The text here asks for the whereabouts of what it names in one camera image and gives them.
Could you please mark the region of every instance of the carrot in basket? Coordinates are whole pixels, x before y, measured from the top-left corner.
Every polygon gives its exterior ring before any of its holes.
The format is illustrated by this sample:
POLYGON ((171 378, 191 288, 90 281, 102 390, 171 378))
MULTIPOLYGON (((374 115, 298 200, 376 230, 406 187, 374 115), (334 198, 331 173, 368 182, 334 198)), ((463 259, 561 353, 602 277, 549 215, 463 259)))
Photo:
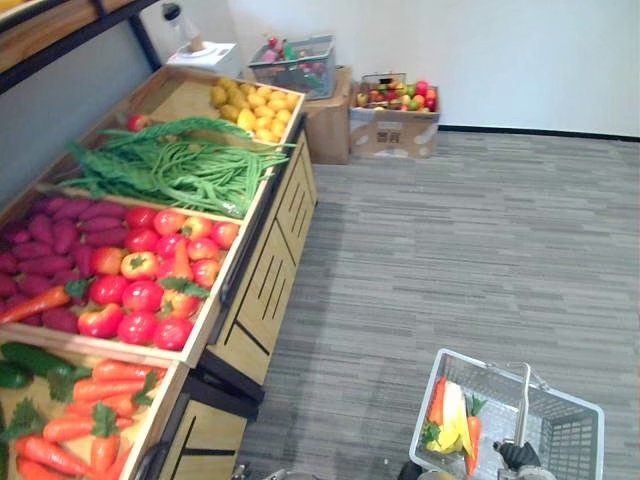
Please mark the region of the carrot in basket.
POLYGON ((444 386, 447 383, 446 377, 440 377, 436 383, 436 388, 433 393, 433 399, 429 410, 427 412, 427 420, 441 426, 444 423, 443 410, 444 410, 444 386))
POLYGON ((471 411, 467 417, 467 425, 469 426, 473 457, 469 456, 466 452, 464 454, 464 462, 467 466, 467 478, 471 478, 471 475, 473 475, 478 465, 478 446, 480 444, 480 432, 482 431, 482 420, 478 417, 478 414, 485 403, 487 403, 486 400, 480 400, 476 398, 475 395, 471 396, 471 411))

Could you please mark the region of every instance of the white wall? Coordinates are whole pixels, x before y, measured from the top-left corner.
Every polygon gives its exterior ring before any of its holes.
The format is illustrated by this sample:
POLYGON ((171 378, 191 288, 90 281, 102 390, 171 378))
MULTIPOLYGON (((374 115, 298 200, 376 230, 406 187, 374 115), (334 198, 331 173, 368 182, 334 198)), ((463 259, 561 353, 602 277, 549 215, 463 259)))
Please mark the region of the white wall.
POLYGON ((640 135, 637 0, 229 0, 246 58, 335 33, 354 76, 439 85, 441 123, 640 135))

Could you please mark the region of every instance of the shopping basket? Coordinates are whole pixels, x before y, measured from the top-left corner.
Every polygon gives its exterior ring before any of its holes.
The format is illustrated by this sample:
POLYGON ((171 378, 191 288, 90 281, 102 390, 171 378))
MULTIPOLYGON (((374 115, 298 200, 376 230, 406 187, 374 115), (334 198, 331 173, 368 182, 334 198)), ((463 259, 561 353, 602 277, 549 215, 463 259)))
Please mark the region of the shopping basket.
MULTIPOLYGON (((503 468, 493 443, 514 438, 524 380, 493 364, 448 349, 438 351, 420 406, 409 450, 411 460, 427 470, 466 478, 461 454, 443 455, 426 450, 422 432, 426 412, 441 376, 460 385, 465 396, 487 400, 480 412, 483 428, 474 480, 495 480, 503 468)), ((602 480, 604 412, 592 403, 548 387, 540 378, 529 386, 525 440, 538 453, 541 466, 557 480, 602 480)))

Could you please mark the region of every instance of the cucumber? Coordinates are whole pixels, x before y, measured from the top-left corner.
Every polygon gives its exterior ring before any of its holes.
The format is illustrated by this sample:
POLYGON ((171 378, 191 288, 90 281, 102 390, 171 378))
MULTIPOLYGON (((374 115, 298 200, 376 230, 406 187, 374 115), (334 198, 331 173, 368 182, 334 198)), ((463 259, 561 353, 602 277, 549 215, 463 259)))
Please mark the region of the cucumber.
POLYGON ((29 385, 33 376, 18 364, 0 360, 0 388, 22 388, 29 385))
POLYGON ((38 347, 19 342, 7 342, 0 346, 4 358, 17 363, 38 377, 47 378, 54 371, 60 375, 71 375, 75 367, 69 362, 38 347))

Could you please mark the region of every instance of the tomato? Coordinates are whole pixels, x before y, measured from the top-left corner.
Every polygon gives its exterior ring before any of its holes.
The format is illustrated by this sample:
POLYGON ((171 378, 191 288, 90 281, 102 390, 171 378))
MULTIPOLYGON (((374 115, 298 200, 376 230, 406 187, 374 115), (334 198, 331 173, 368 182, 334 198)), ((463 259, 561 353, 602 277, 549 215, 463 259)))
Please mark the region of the tomato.
POLYGON ((180 293, 177 290, 165 290, 162 296, 162 310, 169 315, 190 317, 198 311, 200 299, 180 293))
POLYGON ((129 228, 153 227, 153 219, 158 213, 157 210, 149 207, 131 207, 127 210, 124 219, 129 228))
POLYGON ((181 213, 166 208, 156 213, 153 218, 153 226, 160 235, 169 235, 180 230, 186 218, 181 213))
POLYGON ((187 254, 191 260, 202 260, 203 258, 220 260, 220 250, 210 238, 191 240, 187 245, 187 254))
POLYGON ((158 326, 158 319, 151 312, 133 312, 125 315, 118 326, 118 338, 124 343, 148 345, 158 326))
POLYGON ((89 268, 92 273, 116 275, 120 271, 124 252, 116 247, 99 247, 91 252, 89 268))
POLYGON ((155 312, 162 306, 164 289, 151 280, 131 283, 122 293, 122 306, 132 312, 148 310, 155 312))
POLYGON ((212 259, 198 260, 191 268, 195 282, 203 288, 211 288, 220 270, 218 262, 212 259))
POLYGON ((153 334, 153 344, 165 350, 182 350, 193 324, 184 317, 171 316, 160 322, 153 334))
POLYGON ((120 275, 103 275, 91 283, 89 298, 99 305, 119 304, 127 285, 129 285, 127 279, 120 275))
POLYGON ((182 239, 184 237, 177 233, 161 237, 156 245, 156 253, 162 258, 173 258, 176 254, 176 246, 182 239))
POLYGON ((141 227, 131 230, 124 239, 124 246, 130 252, 154 252, 158 240, 158 234, 150 228, 141 227))
POLYGON ((180 228, 180 233, 191 240, 208 237, 212 231, 213 222, 208 218, 202 217, 189 217, 180 228))
POLYGON ((231 222, 218 222, 213 226, 211 238, 223 250, 229 250, 238 235, 239 226, 231 222))

